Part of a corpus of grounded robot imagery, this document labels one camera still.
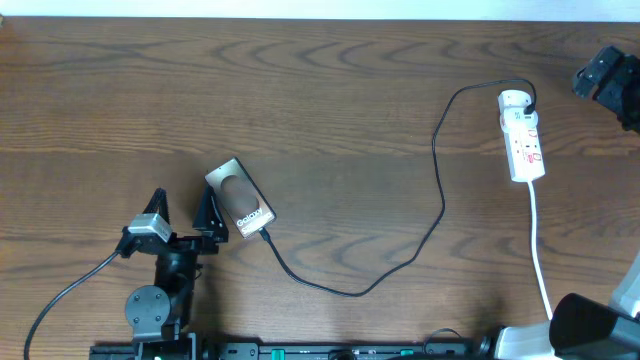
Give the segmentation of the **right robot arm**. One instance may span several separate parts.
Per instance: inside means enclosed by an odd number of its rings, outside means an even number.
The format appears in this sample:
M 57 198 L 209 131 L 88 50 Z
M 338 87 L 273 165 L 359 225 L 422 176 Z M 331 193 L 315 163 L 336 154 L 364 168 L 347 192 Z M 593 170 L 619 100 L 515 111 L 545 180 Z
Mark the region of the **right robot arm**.
M 639 130 L 639 60 L 614 46 L 601 49 L 572 80 L 572 91 L 613 112 L 626 131 Z M 545 173 L 535 111 L 537 96 L 505 90 L 498 97 L 510 177 L 531 186 Z M 530 240 L 544 322 L 504 327 L 484 345 L 493 359 L 636 359 L 639 356 L 639 264 L 632 263 L 608 304 L 576 293 L 552 307 Z

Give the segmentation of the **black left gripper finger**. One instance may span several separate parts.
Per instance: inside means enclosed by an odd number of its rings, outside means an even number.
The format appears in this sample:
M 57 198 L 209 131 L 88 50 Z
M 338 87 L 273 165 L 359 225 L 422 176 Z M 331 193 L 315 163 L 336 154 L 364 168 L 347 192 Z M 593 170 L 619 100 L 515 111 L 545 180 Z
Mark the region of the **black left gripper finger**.
M 229 230 L 219 209 L 214 189 L 210 185 L 205 186 L 192 228 L 207 241 L 228 241 Z
M 167 192 L 162 188 L 157 188 L 143 214 L 158 214 L 167 224 L 170 223 Z

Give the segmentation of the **white power strip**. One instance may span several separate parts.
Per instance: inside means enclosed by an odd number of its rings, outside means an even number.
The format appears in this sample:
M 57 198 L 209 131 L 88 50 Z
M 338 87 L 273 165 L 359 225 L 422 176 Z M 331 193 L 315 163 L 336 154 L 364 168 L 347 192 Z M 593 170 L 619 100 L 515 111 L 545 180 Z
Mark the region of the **white power strip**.
M 531 96 L 520 90 L 505 90 L 498 96 L 500 115 L 502 110 L 507 107 L 525 108 L 526 113 L 527 106 L 531 104 Z M 512 133 L 503 132 L 503 135 L 512 181 L 517 183 L 533 182 L 545 175 L 537 127 Z

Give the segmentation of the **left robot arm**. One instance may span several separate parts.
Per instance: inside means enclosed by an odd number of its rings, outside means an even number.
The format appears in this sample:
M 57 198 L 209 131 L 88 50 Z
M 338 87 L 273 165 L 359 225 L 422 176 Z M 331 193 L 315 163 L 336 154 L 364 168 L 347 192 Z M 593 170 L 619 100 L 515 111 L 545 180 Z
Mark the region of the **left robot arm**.
M 134 290 L 125 305 L 136 359 L 201 359 L 202 341 L 184 328 L 190 322 L 198 258 L 215 255 L 228 241 L 229 230 L 214 190 L 207 185 L 192 228 L 179 236 L 169 220 L 167 193 L 158 188 L 144 211 L 123 229 L 116 253 L 129 258 L 139 252 L 156 257 L 154 283 Z

